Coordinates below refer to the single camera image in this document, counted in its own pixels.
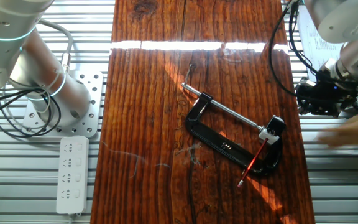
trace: cable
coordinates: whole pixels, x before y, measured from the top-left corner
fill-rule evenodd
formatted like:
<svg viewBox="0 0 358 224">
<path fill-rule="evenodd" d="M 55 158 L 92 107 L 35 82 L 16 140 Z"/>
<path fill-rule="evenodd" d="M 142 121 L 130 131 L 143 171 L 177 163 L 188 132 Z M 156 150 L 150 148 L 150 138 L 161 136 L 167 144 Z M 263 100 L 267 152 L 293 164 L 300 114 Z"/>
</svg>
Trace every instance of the cable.
<svg viewBox="0 0 358 224">
<path fill-rule="evenodd" d="M 10 98 L 10 97 L 12 97 L 12 96 L 17 96 L 17 95 L 20 95 L 20 94 L 25 93 L 25 92 L 28 92 L 28 91 L 29 91 L 29 90 L 18 91 L 17 93 L 12 93 L 12 94 L 10 94 L 10 95 L 6 95 L 6 96 L 3 96 L 3 97 L 0 97 L 0 100 L 8 99 L 8 98 Z"/>
<path fill-rule="evenodd" d="M 299 10 L 298 10 L 298 6 L 296 7 L 296 10 L 295 11 L 295 15 L 294 16 L 290 16 L 290 26 L 289 26 L 289 33 L 290 33 L 290 49 L 292 51 L 294 51 L 294 53 L 299 53 L 300 55 L 296 55 L 299 60 L 301 60 L 301 62 L 303 63 L 307 63 L 309 66 L 313 67 L 313 63 L 311 62 L 311 60 L 309 60 L 302 52 L 299 52 L 297 49 L 296 49 L 296 46 L 295 46 L 295 41 L 294 41 L 294 38 L 293 38 L 293 33 L 295 32 L 295 27 L 296 27 L 296 24 L 298 23 L 298 14 L 299 14 Z"/>
<path fill-rule="evenodd" d="M 49 88 L 51 88 L 55 83 L 56 83 L 56 81 L 58 80 L 58 77 L 59 77 L 59 75 L 57 75 L 56 77 L 55 77 L 55 79 L 53 80 L 53 82 L 51 82 L 51 84 L 49 84 L 49 86 L 47 86 L 47 87 L 41 87 L 41 88 L 43 88 L 44 89 L 44 92 L 48 95 L 48 105 L 47 105 L 47 107 L 43 110 L 43 111 L 37 111 L 36 110 L 36 112 L 38 112 L 38 113 L 45 113 L 47 110 L 48 110 L 48 107 L 50 106 L 50 93 L 47 91 Z M 23 86 L 23 87 L 26 87 L 26 88 L 33 88 L 32 86 L 29 86 L 29 85 L 25 85 L 25 84 L 22 84 L 22 83 L 19 83 L 19 82 L 17 82 L 17 81 L 15 81 L 15 80 L 13 80 L 13 79 L 9 79 L 9 81 L 11 81 L 11 82 L 14 82 L 14 83 L 16 83 L 17 85 L 21 85 L 21 86 Z"/>
<path fill-rule="evenodd" d="M 11 91 L 11 90 L 33 90 L 35 88 L 42 88 L 42 87 L 34 87 L 34 86 L 26 86 L 26 85 L 23 85 L 27 88 L 8 88 L 8 89 L 5 89 L 6 91 Z"/>
<path fill-rule="evenodd" d="M 48 114 L 48 120 L 47 120 L 47 122 L 45 123 L 45 125 L 43 125 L 43 126 L 41 127 L 41 130 L 39 130 L 38 132 L 36 132 L 36 133 L 34 133 L 34 134 L 27 134 L 27 133 L 23 132 L 22 130 L 20 130 L 18 127 L 16 127 L 16 126 L 12 123 L 12 121 L 9 119 L 9 117 L 6 116 L 6 113 L 5 113 L 4 110 L 1 110 L 1 112 L 2 112 L 2 114 L 3 114 L 3 116 L 4 116 L 4 118 L 7 120 L 7 122 L 8 122 L 16 131 L 18 131 L 18 132 L 20 132 L 21 134 L 24 135 L 24 136 L 20 136 L 20 138 L 29 138 L 29 137 L 33 137 L 33 136 L 43 135 L 43 134 L 41 134 L 41 132 L 42 132 L 43 130 L 46 130 L 47 126 L 49 125 L 50 121 L 52 120 L 52 109 L 49 107 L 48 110 L 49 110 L 49 114 Z"/>
<path fill-rule="evenodd" d="M 53 103 L 56 105 L 56 108 L 57 108 L 57 111 L 58 111 L 58 119 L 57 119 L 56 124 L 55 124 L 53 127 L 51 127 L 48 131 L 43 132 L 43 133 L 31 134 L 30 136 L 27 136 L 27 135 L 25 135 L 25 136 L 18 136 L 18 135 L 16 135 L 16 134 L 12 134 L 12 133 L 6 131 L 6 130 L 0 125 L 1 131 L 3 131 L 3 132 L 6 133 L 7 135 L 9 135 L 9 136 L 11 136 L 11 137 L 14 137 L 14 138 L 29 138 L 29 137 L 34 137 L 34 136 L 43 136 L 43 135 L 48 134 L 49 132 L 53 131 L 53 130 L 59 125 L 59 123 L 60 123 L 60 120 L 61 120 L 61 118 L 62 118 L 62 111 L 60 110 L 60 107 L 59 107 L 58 103 L 56 102 L 55 99 L 53 99 L 53 97 L 51 97 L 51 100 L 52 100 Z M 51 117 L 52 117 L 52 113 L 51 113 L 51 110 L 52 110 L 52 109 L 49 108 L 49 110 L 50 110 L 50 112 L 49 112 L 49 116 L 48 116 L 48 123 L 50 122 L 50 119 L 51 119 Z"/>
<path fill-rule="evenodd" d="M 6 104 L 2 105 L 0 107 L 0 110 L 4 109 L 5 107 L 7 107 L 8 105 L 10 105 L 11 103 L 15 102 L 17 99 L 19 99 L 22 96 L 26 96 L 27 94 L 33 92 L 35 90 L 29 90 L 29 91 L 25 91 L 24 93 L 21 93 L 20 95 L 18 95 L 17 97 L 13 98 L 12 100 L 8 101 Z"/>
<path fill-rule="evenodd" d="M 273 58 L 272 58 L 272 54 L 273 54 L 273 44 L 274 44 L 274 39 L 275 39 L 275 36 L 276 36 L 276 33 L 278 31 L 278 28 L 280 27 L 280 24 L 281 22 L 283 21 L 284 17 L 285 17 L 285 14 L 288 12 L 288 10 L 291 8 L 292 4 L 294 4 L 295 6 L 298 5 L 298 0 L 292 0 L 288 6 L 284 9 L 282 15 L 280 16 L 280 18 L 278 19 L 278 22 L 276 23 L 274 29 L 273 29 L 273 32 L 272 32 L 272 36 L 269 40 L 269 47 L 268 47 L 268 65 L 269 65 L 269 69 L 275 79 L 275 81 L 277 82 L 278 86 L 284 90 L 284 92 L 288 93 L 289 95 L 291 96 L 295 96 L 299 99 L 302 99 L 302 100 L 309 100 L 309 101 L 314 101 L 314 102 L 320 102 L 320 103 L 344 103 L 344 102 L 347 102 L 346 100 L 321 100 L 321 99 L 317 99 L 317 98 L 311 98 L 311 97 L 307 97 L 307 96 L 303 96 L 303 95 L 299 95 L 299 94 L 296 94 L 292 91 L 290 91 L 289 89 L 287 89 L 282 83 L 281 81 L 278 79 L 276 73 L 275 73 L 275 70 L 273 68 Z"/>
<path fill-rule="evenodd" d="M 73 215 L 68 215 L 68 224 L 73 224 Z"/>
<path fill-rule="evenodd" d="M 68 38 L 68 45 L 67 45 L 67 49 L 66 49 L 65 53 L 70 53 L 71 48 L 73 47 L 74 40 L 73 40 L 73 36 L 70 34 L 70 32 L 68 30 L 66 30 L 64 27 L 62 27 L 54 22 L 50 22 L 45 19 L 40 19 L 39 24 L 49 26 L 51 28 L 54 28 L 56 30 L 63 32 L 66 35 L 66 37 Z"/>
<path fill-rule="evenodd" d="M 50 106 L 50 95 L 48 94 L 48 105 L 47 105 L 47 108 L 45 109 L 45 111 L 47 111 L 48 110 L 48 107 Z M 26 128 L 26 129 L 28 129 L 28 128 L 30 128 L 30 129 L 39 129 L 39 128 L 43 128 L 44 126 L 43 125 L 41 125 L 41 126 L 36 126 L 36 127 L 29 127 L 29 126 L 25 126 L 25 125 L 23 125 L 23 124 L 20 124 L 20 122 L 18 121 L 18 120 L 16 120 L 16 118 L 13 116 L 13 114 L 12 114 L 12 111 L 11 111 L 11 109 L 7 106 L 6 108 L 5 108 L 5 110 L 7 111 L 7 113 L 9 114 L 9 116 L 11 117 L 11 119 L 17 124 L 17 125 L 19 125 L 19 126 L 21 126 L 22 128 Z"/>
</svg>

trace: power strip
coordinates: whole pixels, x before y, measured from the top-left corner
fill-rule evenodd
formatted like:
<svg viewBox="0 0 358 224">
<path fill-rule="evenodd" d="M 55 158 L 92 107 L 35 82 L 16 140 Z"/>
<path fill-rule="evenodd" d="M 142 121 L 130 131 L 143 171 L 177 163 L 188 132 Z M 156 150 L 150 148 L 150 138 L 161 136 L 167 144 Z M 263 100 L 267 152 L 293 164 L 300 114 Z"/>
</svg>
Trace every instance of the power strip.
<svg viewBox="0 0 358 224">
<path fill-rule="evenodd" d="M 59 176 L 56 211 L 59 214 L 81 213 L 86 209 L 89 140 L 84 136 L 60 141 Z"/>
</svg>

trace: black cable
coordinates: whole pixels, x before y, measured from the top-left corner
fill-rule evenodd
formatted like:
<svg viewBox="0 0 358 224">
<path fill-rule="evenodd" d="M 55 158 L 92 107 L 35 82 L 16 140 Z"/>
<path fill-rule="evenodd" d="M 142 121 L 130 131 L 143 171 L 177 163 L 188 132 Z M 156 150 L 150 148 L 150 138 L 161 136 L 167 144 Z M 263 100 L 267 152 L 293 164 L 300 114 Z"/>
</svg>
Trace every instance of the black cable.
<svg viewBox="0 0 358 224">
<path fill-rule="evenodd" d="M 39 91 L 39 90 L 44 91 L 44 90 L 41 89 L 41 88 L 34 88 L 34 89 L 32 89 L 32 90 L 22 90 L 22 91 L 18 91 L 17 93 L 12 93 L 12 94 L 10 94 L 10 95 L 2 96 L 2 97 L 0 97 L 0 100 L 5 100 L 5 99 L 8 99 L 8 98 L 10 98 L 10 97 L 12 97 L 12 96 L 20 95 L 20 94 L 22 94 L 22 93 L 30 93 L 29 91 Z"/>
<path fill-rule="evenodd" d="M 60 123 L 60 120 L 61 120 L 61 118 L 62 118 L 62 111 L 60 110 L 60 107 L 59 107 L 58 103 L 56 102 L 56 100 L 53 99 L 53 97 L 51 97 L 50 99 L 51 99 L 51 100 L 53 101 L 53 103 L 56 105 L 56 108 L 57 108 L 57 111 L 58 111 L 58 119 L 57 119 L 57 122 L 56 122 L 56 124 L 55 124 L 52 128 L 50 128 L 48 131 L 46 131 L 46 132 L 44 132 L 44 133 L 40 133 L 40 134 L 38 134 L 38 135 L 34 135 L 34 136 L 43 136 L 43 135 L 45 135 L 45 134 L 48 134 L 49 132 L 53 131 L 53 130 L 59 125 L 59 123 Z M 16 134 L 10 133 L 9 131 L 6 131 L 1 125 L 0 125 L 0 129 L 1 129 L 1 131 L 3 131 L 5 134 L 7 134 L 7 135 L 9 135 L 9 136 L 11 136 L 11 137 L 14 137 L 14 138 L 27 138 L 27 136 L 18 136 L 18 135 L 16 135 Z"/>
<path fill-rule="evenodd" d="M 290 33 L 290 44 L 289 44 L 289 46 L 290 46 L 290 49 L 292 50 L 292 51 L 294 51 L 295 52 L 295 54 L 296 53 L 299 53 L 300 54 L 300 56 L 301 56 L 301 58 L 299 58 L 299 56 L 297 55 L 297 57 L 299 58 L 299 60 L 301 60 L 301 59 L 303 59 L 303 60 L 306 60 L 306 61 L 304 61 L 303 63 L 307 63 L 309 66 L 311 66 L 311 67 L 313 67 L 313 63 L 311 62 L 311 60 L 310 59 L 308 59 L 308 57 L 306 57 L 302 52 L 299 52 L 297 49 L 296 49 L 296 47 L 295 47 L 295 40 L 294 40 L 294 38 L 293 38 L 293 33 L 295 32 L 295 27 L 296 27 L 296 25 L 297 25 L 297 23 L 298 23 L 298 16 L 299 16 L 299 10 L 298 10 L 298 6 L 296 7 L 296 9 L 294 10 L 294 12 L 295 12 L 295 15 L 294 16 L 290 16 L 290 20 L 289 20 L 289 23 L 290 23 L 290 26 L 289 26 L 289 33 Z"/>
<path fill-rule="evenodd" d="M 295 96 L 295 97 L 298 97 L 302 100 L 309 100 L 309 101 L 315 101 L 315 102 L 322 102 L 322 103 L 343 103 L 343 102 L 346 102 L 345 100 L 320 100 L 320 99 L 316 99 L 316 98 L 310 98 L 310 97 L 307 97 L 307 96 L 302 96 L 302 95 L 299 95 L 299 94 L 296 94 L 292 91 L 290 91 L 289 89 L 287 89 L 282 83 L 281 81 L 278 79 L 275 71 L 274 71 L 274 68 L 273 68 L 273 59 L 272 59 L 272 54 L 273 54 L 273 44 L 274 44 L 274 38 L 276 36 L 276 33 L 278 31 L 278 28 L 280 27 L 280 24 L 281 22 L 283 21 L 284 17 L 285 17 L 285 14 L 288 12 L 289 8 L 285 8 L 282 15 L 280 16 L 278 22 L 276 23 L 274 29 L 273 29 L 273 33 L 272 33 L 272 36 L 269 40 L 269 47 L 268 47 L 268 65 L 269 65 L 269 68 L 270 68 L 270 71 L 275 79 L 275 81 L 277 82 L 277 84 L 279 85 L 279 87 L 284 90 L 286 93 L 288 93 L 289 95 L 291 96 Z"/>
<path fill-rule="evenodd" d="M 47 106 L 48 106 L 48 105 L 49 105 L 48 100 L 47 100 L 48 95 L 43 94 L 43 95 L 41 95 L 41 96 L 42 96 L 42 98 L 44 99 L 45 103 L 46 103 Z M 14 124 L 12 123 L 11 119 L 6 115 L 6 113 L 5 113 L 5 111 L 4 111 L 3 109 L 1 110 L 1 112 L 2 112 L 2 115 L 4 116 L 4 118 L 7 120 L 7 122 L 8 122 L 16 131 L 18 131 L 18 132 L 20 132 L 21 134 L 24 135 L 24 136 L 21 136 L 22 138 L 29 138 L 29 137 L 38 136 L 43 130 L 46 130 L 46 128 L 48 127 L 48 125 L 50 124 L 50 122 L 51 122 L 51 120 L 52 120 L 52 110 L 51 110 L 51 108 L 50 108 L 50 106 L 49 106 L 49 107 L 48 107 L 48 112 L 49 112 L 49 114 L 48 114 L 48 120 L 47 120 L 47 122 L 45 123 L 45 125 L 41 127 L 40 131 L 38 131 L 38 132 L 36 132 L 36 133 L 34 133 L 34 134 L 28 134 L 28 133 L 23 132 L 23 131 L 22 131 L 21 129 L 19 129 L 18 127 L 16 127 L 16 125 L 14 125 Z"/>
<path fill-rule="evenodd" d="M 0 107 L 0 110 L 4 109 L 5 107 L 7 107 L 8 105 L 10 105 L 11 103 L 15 102 L 15 101 L 16 101 L 17 99 L 19 99 L 20 97 L 25 96 L 25 95 L 27 95 L 27 94 L 29 94 L 29 93 L 34 92 L 34 91 L 37 91 L 37 90 L 28 90 L 28 91 L 26 90 L 25 93 L 21 93 L 21 94 L 18 95 L 17 97 L 15 97 L 15 98 L 11 99 L 10 101 L 8 101 L 6 104 L 2 105 L 2 106 Z"/>
</svg>

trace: wooden table surface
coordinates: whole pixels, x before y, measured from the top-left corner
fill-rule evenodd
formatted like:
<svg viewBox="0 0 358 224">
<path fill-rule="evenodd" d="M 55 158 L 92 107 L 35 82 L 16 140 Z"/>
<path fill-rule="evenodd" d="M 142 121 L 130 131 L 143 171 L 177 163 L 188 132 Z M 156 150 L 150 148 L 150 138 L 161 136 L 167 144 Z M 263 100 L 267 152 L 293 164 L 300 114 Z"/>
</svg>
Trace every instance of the wooden table surface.
<svg viewBox="0 0 358 224">
<path fill-rule="evenodd" d="M 273 81 L 267 42 L 280 0 L 117 0 L 91 223 L 314 223 L 294 98 Z M 273 64 L 293 86 L 282 24 Z M 184 120 L 190 85 L 266 125 L 281 116 L 284 153 L 266 178 L 200 143 Z M 211 109 L 203 122 L 256 153 L 257 130 Z"/>
</svg>

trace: white paper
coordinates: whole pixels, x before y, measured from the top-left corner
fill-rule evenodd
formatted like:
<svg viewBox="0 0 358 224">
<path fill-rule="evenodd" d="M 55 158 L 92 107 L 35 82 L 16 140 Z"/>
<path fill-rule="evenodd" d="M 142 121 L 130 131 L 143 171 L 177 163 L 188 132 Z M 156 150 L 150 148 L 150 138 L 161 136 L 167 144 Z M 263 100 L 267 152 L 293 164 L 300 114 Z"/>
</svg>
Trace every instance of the white paper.
<svg viewBox="0 0 358 224">
<path fill-rule="evenodd" d="M 310 59 L 314 69 L 319 70 L 330 58 L 335 60 L 339 58 L 343 44 L 331 44 L 320 37 L 306 6 L 299 7 L 298 28 L 302 40 L 303 53 Z M 308 76 L 310 80 L 316 81 L 316 77 L 309 69 Z"/>
</svg>

